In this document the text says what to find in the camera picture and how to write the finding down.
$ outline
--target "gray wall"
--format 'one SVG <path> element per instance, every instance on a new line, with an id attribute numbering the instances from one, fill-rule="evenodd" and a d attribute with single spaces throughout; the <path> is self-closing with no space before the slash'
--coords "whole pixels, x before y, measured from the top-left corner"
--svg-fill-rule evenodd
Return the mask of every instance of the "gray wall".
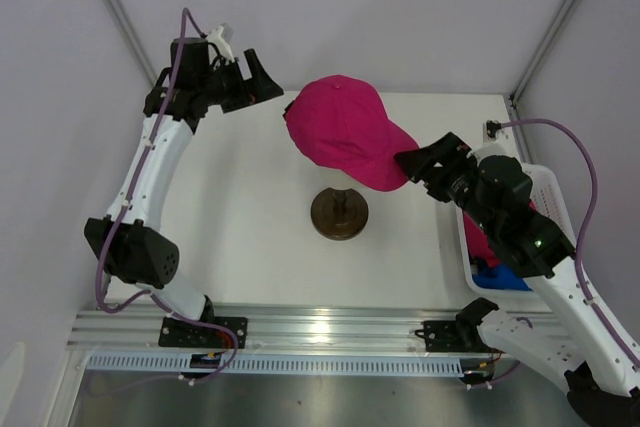
<path id="1" fill-rule="evenodd" d="M 396 92 L 513 89 L 560 0 L 123 0 L 156 69 L 176 13 L 226 21 L 287 88 L 323 75 Z"/>
<path id="2" fill-rule="evenodd" d="M 526 117 L 565 123 L 591 152 L 600 197 L 587 236 L 585 268 L 636 338 L 639 29 L 640 0 L 583 0 L 523 100 Z M 536 157 L 558 176 L 577 231 L 590 195 L 580 153 L 547 127 L 529 131 Z"/>
<path id="3" fill-rule="evenodd" d="M 6 425 L 35 426 L 92 297 L 84 222 L 122 181 L 147 86 L 100 0 L 0 6 L 0 361 L 26 342 Z"/>

